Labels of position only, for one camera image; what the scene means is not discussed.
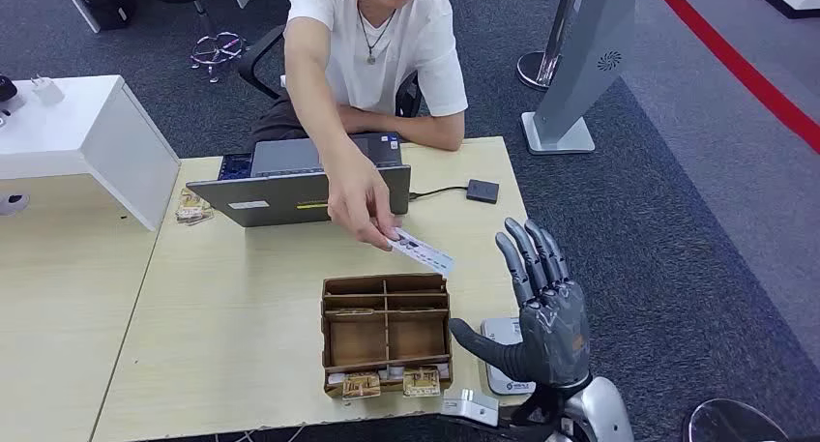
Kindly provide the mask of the person's right hand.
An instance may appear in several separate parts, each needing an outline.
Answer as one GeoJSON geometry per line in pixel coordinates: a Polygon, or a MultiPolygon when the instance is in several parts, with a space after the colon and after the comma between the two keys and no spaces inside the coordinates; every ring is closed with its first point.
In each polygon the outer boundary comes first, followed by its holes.
{"type": "Polygon", "coordinates": [[[398,239],[390,192],[358,149],[332,152],[323,165],[329,181],[328,214],[359,242],[391,251],[398,239]]]}

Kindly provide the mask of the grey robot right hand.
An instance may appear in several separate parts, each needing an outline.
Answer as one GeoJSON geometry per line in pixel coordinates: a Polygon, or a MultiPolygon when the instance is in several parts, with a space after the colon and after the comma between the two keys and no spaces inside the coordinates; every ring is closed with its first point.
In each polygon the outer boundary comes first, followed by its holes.
{"type": "Polygon", "coordinates": [[[450,332],[464,349],[513,381],[574,387],[590,373],[583,290],[557,261],[557,244],[544,229],[512,218],[504,227],[495,243],[510,272],[521,341],[501,344],[460,318],[449,320],[450,332]]]}

